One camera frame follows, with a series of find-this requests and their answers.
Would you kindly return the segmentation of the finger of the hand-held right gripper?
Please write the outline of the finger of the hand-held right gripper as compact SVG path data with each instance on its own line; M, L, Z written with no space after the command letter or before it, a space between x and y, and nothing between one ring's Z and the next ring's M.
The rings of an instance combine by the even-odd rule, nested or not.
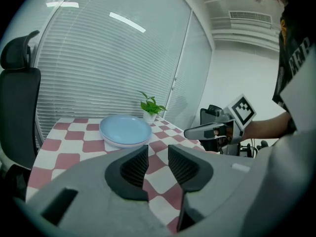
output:
M226 125L220 122L203 124L186 129L184 137L190 140L214 140L226 137Z

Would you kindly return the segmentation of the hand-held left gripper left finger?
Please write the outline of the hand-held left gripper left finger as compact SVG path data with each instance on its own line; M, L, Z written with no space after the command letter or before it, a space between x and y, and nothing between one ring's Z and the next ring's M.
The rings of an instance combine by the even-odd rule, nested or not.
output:
M148 167L147 145L86 159L55 177L30 201L109 202L116 197L148 201L143 190Z

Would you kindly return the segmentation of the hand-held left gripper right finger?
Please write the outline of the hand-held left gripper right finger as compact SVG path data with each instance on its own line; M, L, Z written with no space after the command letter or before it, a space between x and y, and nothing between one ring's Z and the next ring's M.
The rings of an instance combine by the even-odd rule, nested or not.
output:
M207 153L185 146L168 146L168 165L187 194L197 194L203 202L224 202L244 178L253 158Z

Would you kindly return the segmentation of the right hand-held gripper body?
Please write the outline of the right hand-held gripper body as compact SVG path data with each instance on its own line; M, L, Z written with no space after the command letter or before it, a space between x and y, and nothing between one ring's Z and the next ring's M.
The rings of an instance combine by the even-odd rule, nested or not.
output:
M244 94L222 110L216 111L216 122L223 123L217 128L217 139L219 145L224 147L230 144L238 144L242 141L246 127L256 116L252 105Z

